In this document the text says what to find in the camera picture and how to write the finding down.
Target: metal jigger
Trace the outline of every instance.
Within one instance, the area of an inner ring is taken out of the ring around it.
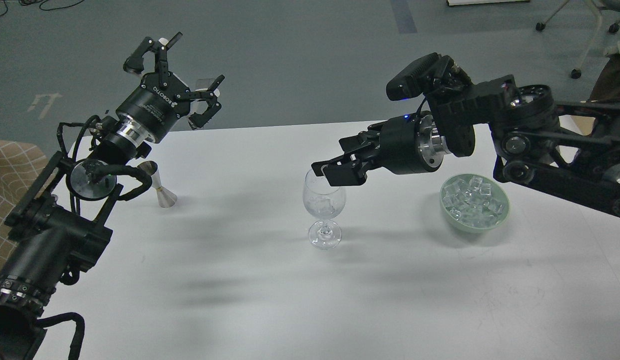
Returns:
[[[145,171],[152,178],[152,187],[156,189],[156,196],[159,199],[159,206],[169,208],[177,202],[177,196],[161,186],[161,178],[159,178],[159,166],[154,161],[144,161],[137,167]]]

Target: white table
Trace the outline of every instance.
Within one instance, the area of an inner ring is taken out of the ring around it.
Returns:
[[[178,203],[118,203],[98,264],[44,316],[85,317],[83,360],[620,359],[619,218],[508,183],[502,227],[444,221],[444,180],[492,174],[486,125],[435,173],[369,171],[341,244],[312,247],[303,177],[369,124],[170,133],[149,158]],[[66,358],[73,332],[51,328],[36,359]]]

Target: black robotic arm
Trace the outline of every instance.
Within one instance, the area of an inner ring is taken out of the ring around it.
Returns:
[[[430,111],[391,118],[339,143],[343,155],[314,162],[333,186],[364,184],[366,171],[437,171],[444,155],[469,157],[474,125],[488,124],[497,153],[493,177],[620,217],[620,102],[555,103],[545,85],[517,87],[514,77],[472,84],[451,57],[417,59],[386,88],[390,100],[424,94]],[[559,116],[596,119],[588,136],[564,129]],[[565,160],[559,146],[577,148]]]
[[[116,201],[136,198],[150,188],[144,171],[127,166],[132,158],[150,153],[147,142],[159,143],[176,121],[187,116],[193,101],[203,100],[208,109],[189,117],[193,129],[209,121],[221,105],[215,94],[223,75],[202,91],[190,89],[168,70],[167,51],[180,38],[170,41],[145,38],[125,61],[124,70],[141,75],[143,55],[155,54],[153,72],[144,74],[141,84],[116,109],[118,118],[91,116],[85,123],[61,123],[57,137],[61,151],[55,153],[26,194],[6,218],[12,229],[9,239],[16,249],[0,271],[0,360],[33,358],[45,337],[45,328],[62,321],[75,321],[77,331],[70,345],[70,359],[79,356],[83,340],[83,319],[67,314],[38,319],[56,290],[58,282],[73,285],[80,272],[91,269],[111,239],[105,222]],[[64,126],[81,127],[72,155],[63,142]],[[77,149],[86,131],[92,134],[90,154],[77,159]],[[139,187],[122,193],[117,176],[131,176]],[[56,203],[52,191],[65,178],[70,191],[70,210]],[[80,200],[105,199],[95,219],[80,215]]]

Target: bowl of ice cubes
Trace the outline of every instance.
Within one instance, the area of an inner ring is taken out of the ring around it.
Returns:
[[[448,178],[439,196],[444,217],[455,228],[483,233],[503,224],[509,214],[509,199],[497,183],[474,173]]]

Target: chair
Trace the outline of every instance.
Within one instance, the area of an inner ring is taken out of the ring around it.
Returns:
[[[561,11],[561,9],[563,9],[563,7],[565,7],[565,5],[568,2],[570,2],[570,0],[564,0],[563,3],[561,3],[561,6],[559,6],[558,9],[556,9],[546,20],[542,22],[537,22],[536,30],[538,32],[542,32],[545,29],[545,25],[547,25],[547,23],[550,22],[550,20],[554,17],[554,15],[556,15],[557,12]],[[588,5],[588,8],[592,12],[592,14],[594,14],[596,18],[596,28],[592,32],[592,36],[590,37],[588,41],[588,47],[586,47],[585,50],[581,53],[577,66],[575,66],[575,68],[572,70],[572,73],[570,74],[570,76],[572,76],[573,79],[579,79],[581,77],[581,66],[583,66],[583,63],[585,62],[585,59],[588,56],[590,48],[594,45],[596,35],[601,29],[601,26],[603,24],[603,14],[601,13],[601,11],[612,10],[612,11],[620,12],[620,0],[599,0],[601,5],[597,5],[593,0],[583,0],[583,2],[586,3],[586,5]],[[616,23],[613,23],[612,25],[610,25],[607,32],[609,32],[610,34],[615,34],[616,32],[618,32],[619,29],[620,29],[620,19]]]

